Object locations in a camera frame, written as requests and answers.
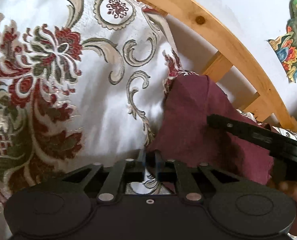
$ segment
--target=burgundy garment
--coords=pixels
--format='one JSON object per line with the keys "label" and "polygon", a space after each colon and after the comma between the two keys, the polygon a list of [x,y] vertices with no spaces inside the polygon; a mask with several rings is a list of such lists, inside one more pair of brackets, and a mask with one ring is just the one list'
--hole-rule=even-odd
{"label": "burgundy garment", "polygon": [[241,116],[208,76],[178,76],[165,102],[162,127],[148,151],[160,150],[164,160],[176,159],[188,166],[208,162],[266,184],[273,165],[268,150],[208,127],[206,117],[210,114],[257,125]]}

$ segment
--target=white wall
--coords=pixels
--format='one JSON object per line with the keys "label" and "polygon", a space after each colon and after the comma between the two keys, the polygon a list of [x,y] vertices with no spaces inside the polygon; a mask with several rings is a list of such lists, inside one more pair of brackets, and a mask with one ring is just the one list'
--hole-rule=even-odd
{"label": "white wall", "polygon": [[[267,40],[286,33],[290,0],[196,0],[226,25],[254,55],[279,92],[288,111],[297,119],[297,83],[290,83]],[[177,19],[168,16],[184,68],[201,70],[217,51]],[[218,85],[238,107],[255,92],[233,68]]]}

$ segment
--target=wooden frame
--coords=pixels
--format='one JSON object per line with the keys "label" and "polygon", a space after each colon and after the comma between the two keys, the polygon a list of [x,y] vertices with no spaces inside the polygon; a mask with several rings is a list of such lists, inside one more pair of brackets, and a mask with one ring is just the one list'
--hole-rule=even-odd
{"label": "wooden frame", "polygon": [[221,79],[234,65],[257,90],[257,93],[241,110],[254,112],[259,121],[272,113],[285,129],[297,131],[297,122],[290,116],[274,85],[239,39],[214,15],[194,0],[141,0],[163,15],[171,14],[196,31],[218,52],[201,74],[214,81]]}

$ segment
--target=curved wooden rail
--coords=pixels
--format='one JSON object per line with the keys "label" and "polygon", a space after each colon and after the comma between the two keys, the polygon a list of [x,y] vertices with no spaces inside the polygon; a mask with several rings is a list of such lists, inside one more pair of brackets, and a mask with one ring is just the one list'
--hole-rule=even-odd
{"label": "curved wooden rail", "polygon": [[176,17],[200,34],[230,61],[253,85],[283,128],[297,131],[281,97],[253,55],[214,15],[194,0],[145,0]]}

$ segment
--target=maroon cloth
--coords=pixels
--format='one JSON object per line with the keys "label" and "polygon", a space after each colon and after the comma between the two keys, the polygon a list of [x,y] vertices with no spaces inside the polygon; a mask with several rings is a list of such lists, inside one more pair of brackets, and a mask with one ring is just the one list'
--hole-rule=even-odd
{"label": "maroon cloth", "polygon": [[253,125],[234,109],[208,76],[178,76],[165,102],[162,127],[148,150],[196,166],[200,162],[266,184],[273,165],[268,151],[230,133],[208,127],[206,117],[219,114]]}

